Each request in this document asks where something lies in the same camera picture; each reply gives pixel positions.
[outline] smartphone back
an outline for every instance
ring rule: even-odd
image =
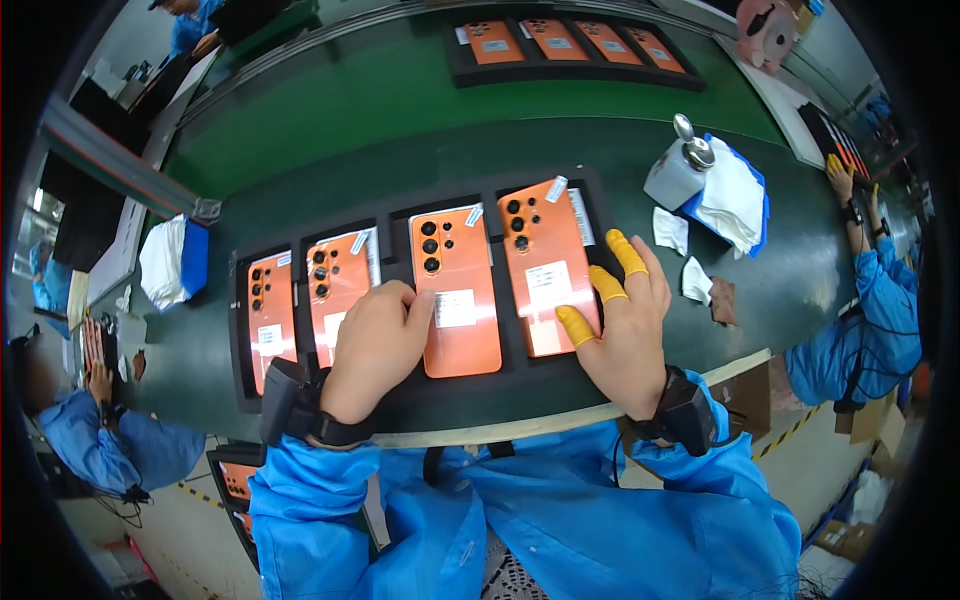
[[[263,381],[275,356],[297,362],[291,251],[261,258],[247,270],[247,319],[253,382],[263,396]]]
[[[410,219],[417,291],[437,291],[423,351],[430,377],[500,369],[500,333],[483,210],[457,208]]]
[[[596,333],[600,332],[600,316],[566,187],[561,191],[555,180],[538,183],[500,198],[497,207],[528,353],[537,357],[572,352],[573,343],[554,309],[562,304],[575,306]]]
[[[321,369],[333,365],[340,323],[347,311],[370,291],[367,249],[363,243],[354,248],[360,235],[321,240],[306,254],[310,320]]]
[[[589,38],[604,58],[610,62],[624,64],[643,64],[634,52],[623,43],[620,36],[606,23],[595,21],[577,21],[577,27]]]
[[[640,45],[640,48],[643,48],[644,52],[650,55],[650,58],[653,59],[656,66],[675,73],[686,73],[684,68],[680,66],[680,63],[677,62],[677,59],[673,58],[670,51],[666,49],[666,46],[664,46],[653,33],[645,29],[639,29],[638,27],[628,27],[627,31],[630,32],[630,36],[636,40],[636,43]]]
[[[550,60],[589,60],[570,31],[557,19],[527,19],[527,32]]]
[[[480,21],[464,25],[477,64],[520,62],[523,53],[503,21]]]

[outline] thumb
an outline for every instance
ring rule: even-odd
[[[558,306],[557,320],[564,326],[566,336],[577,349],[578,357],[583,358],[597,350],[597,336],[579,310],[573,306]]]
[[[433,305],[436,301],[437,293],[433,290],[423,290],[410,304],[410,310],[407,312],[407,329],[410,329],[423,337],[426,343],[426,331],[430,327],[430,318],[433,317]]]

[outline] stack of wipes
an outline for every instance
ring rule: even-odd
[[[756,182],[745,162],[733,155],[719,137],[710,148],[716,164],[707,171],[704,199],[695,216],[706,226],[727,238],[739,258],[759,244],[763,232],[763,186]]]
[[[150,230],[140,251],[140,287],[159,311],[190,298],[180,282],[186,217],[177,215]]]

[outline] green workbench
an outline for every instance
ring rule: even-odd
[[[124,397],[209,433],[256,440],[236,410],[228,343],[228,266],[240,245],[345,207],[438,183],[586,164],[618,227],[652,242],[654,202],[641,190],[686,113],[766,178],[771,218],[754,260],[697,223],[689,248],[737,286],[739,326],[683,298],[684,258],[655,248],[674,290],[666,360],[705,372],[769,348],[782,352],[836,318],[854,296],[852,262],[823,173],[797,162],[763,104],[708,38],[664,27],[707,79],[697,94],[642,84],[540,82],[457,90],[436,17],[388,23],[300,55],[234,90],[180,132],[165,171],[224,198],[210,228],[206,288],[163,315],[134,286],[149,324],[147,370]],[[139,280],[139,273],[134,274]],[[585,409],[606,400],[563,381],[498,397],[425,398],[416,414],[381,406],[393,432],[477,427]]]

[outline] yellow striped floor tape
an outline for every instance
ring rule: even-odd
[[[206,495],[203,492],[197,492],[193,488],[188,488],[187,486],[183,485],[182,481],[177,482],[177,487],[183,490],[184,492],[194,495],[195,497],[201,499],[204,502],[210,503],[211,505],[217,507],[218,509],[224,508],[223,502],[220,502],[219,500],[214,500],[213,498],[211,498],[210,496]]]
[[[784,442],[785,440],[787,440],[790,436],[792,436],[793,434],[797,433],[797,430],[800,429],[801,425],[803,425],[804,423],[806,423],[807,421],[809,421],[809,420],[810,420],[810,417],[813,417],[813,415],[814,415],[817,411],[819,411],[821,408],[824,407],[824,404],[818,404],[817,406],[815,406],[815,407],[813,408],[813,410],[811,410],[810,412],[808,412],[802,419],[798,420],[797,423],[796,423],[793,427],[791,427],[790,429],[787,429],[786,431],[784,431],[784,432],[783,432],[783,435],[781,435],[779,439],[777,439],[777,440],[774,441],[774,442],[770,442],[768,445],[766,445],[765,448],[763,448],[763,449],[760,450],[757,454],[754,455],[754,457],[753,457],[753,458],[754,458],[754,461],[758,461],[759,459],[763,458],[764,456],[767,455],[768,452],[770,452],[770,450],[776,448],[776,447],[777,447],[778,445],[780,445],[780,444],[783,444],[783,442]]]

